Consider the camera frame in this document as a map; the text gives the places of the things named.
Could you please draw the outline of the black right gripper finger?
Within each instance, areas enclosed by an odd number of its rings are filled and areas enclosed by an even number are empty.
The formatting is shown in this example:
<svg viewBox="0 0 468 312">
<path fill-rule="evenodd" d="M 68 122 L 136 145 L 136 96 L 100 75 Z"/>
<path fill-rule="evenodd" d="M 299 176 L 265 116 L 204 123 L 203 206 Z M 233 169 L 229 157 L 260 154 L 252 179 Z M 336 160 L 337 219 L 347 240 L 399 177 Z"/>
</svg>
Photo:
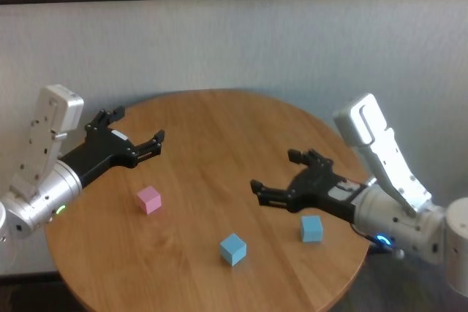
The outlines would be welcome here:
<svg viewBox="0 0 468 312">
<path fill-rule="evenodd" d="M 302 164 L 313 170 L 321 172 L 333 172 L 333 160 L 319 154 L 315 149 L 308 149 L 301 152 L 296 149 L 287 151 L 288 159 L 294 164 Z"/>
<path fill-rule="evenodd" d="M 286 190 L 267 187 L 258 180 L 251 180 L 250 187 L 260 206 L 289 210 L 290 194 Z"/>
</svg>

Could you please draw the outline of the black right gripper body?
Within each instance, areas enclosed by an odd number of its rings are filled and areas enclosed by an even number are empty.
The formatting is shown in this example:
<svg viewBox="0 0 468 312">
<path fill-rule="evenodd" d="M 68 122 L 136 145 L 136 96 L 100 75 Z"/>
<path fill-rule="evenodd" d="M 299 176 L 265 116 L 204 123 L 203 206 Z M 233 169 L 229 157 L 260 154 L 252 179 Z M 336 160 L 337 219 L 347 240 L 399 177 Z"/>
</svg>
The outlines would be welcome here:
<svg viewBox="0 0 468 312">
<path fill-rule="evenodd" d="M 365 189 L 366 185 L 350 181 L 332 170 L 306 168 L 287 187 L 287 210 L 298 213 L 316 208 L 352 224 L 355 215 L 352 201 Z"/>
</svg>

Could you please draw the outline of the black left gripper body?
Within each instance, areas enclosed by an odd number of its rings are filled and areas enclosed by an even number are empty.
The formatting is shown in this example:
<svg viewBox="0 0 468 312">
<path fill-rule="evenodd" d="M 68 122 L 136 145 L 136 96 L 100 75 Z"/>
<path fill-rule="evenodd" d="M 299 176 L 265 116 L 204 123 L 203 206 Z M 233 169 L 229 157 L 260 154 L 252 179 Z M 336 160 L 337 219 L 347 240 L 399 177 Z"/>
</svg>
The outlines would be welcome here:
<svg viewBox="0 0 468 312">
<path fill-rule="evenodd" d="M 91 129 L 85 141 L 60 158 L 78 176 L 84 189 L 112 167 L 137 166 L 137 152 L 128 137 L 113 129 Z"/>
</svg>

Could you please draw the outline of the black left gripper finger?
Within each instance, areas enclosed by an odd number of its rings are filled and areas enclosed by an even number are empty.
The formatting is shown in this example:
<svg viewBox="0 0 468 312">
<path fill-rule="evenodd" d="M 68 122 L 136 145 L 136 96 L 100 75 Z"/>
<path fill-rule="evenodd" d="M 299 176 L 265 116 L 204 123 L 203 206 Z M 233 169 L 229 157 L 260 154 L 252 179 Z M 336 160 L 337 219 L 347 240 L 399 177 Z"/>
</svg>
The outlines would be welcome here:
<svg viewBox="0 0 468 312">
<path fill-rule="evenodd" d="M 165 131 L 159 130 L 149 141 L 131 147 L 131 155 L 135 165 L 158 156 L 162 151 L 165 140 Z"/>
<path fill-rule="evenodd" d="M 121 120 L 125 116 L 125 107 L 119 106 L 114 110 L 101 109 L 92 119 L 91 122 L 85 125 L 87 134 L 92 132 L 104 132 L 109 129 L 109 125 Z"/>
</svg>

